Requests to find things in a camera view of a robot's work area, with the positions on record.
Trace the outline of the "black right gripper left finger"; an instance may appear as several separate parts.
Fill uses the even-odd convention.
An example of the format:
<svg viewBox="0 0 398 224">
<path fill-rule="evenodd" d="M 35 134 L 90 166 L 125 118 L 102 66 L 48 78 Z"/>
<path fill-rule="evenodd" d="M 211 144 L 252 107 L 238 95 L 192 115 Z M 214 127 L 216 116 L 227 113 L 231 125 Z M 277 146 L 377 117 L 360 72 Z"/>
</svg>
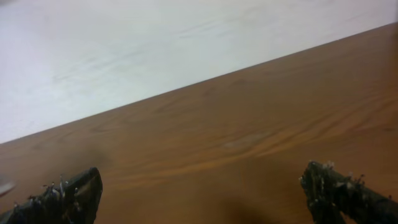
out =
<svg viewBox="0 0 398 224">
<path fill-rule="evenodd" d="M 1 214 L 3 224 L 93 224 L 103 183 L 92 167 L 59 185 L 46 186 L 40 195 L 31 195 L 24 204 Z"/>
</svg>

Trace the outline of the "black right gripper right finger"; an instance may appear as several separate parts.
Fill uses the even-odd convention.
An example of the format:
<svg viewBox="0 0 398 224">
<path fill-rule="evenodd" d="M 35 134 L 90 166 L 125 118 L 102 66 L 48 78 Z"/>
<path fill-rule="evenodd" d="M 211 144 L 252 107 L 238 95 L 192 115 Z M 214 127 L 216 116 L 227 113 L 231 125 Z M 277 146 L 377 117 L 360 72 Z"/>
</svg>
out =
<svg viewBox="0 0 398 224">
<path fill-rule="evenodd" d="M 331 164 L 310 161 L 300 185 L 314 223 L 344 223 L 345 215 L 355 223 L 397 223 L 397 202 L 367 188 L 362 178 L 341 175 Z"/>
</svg>

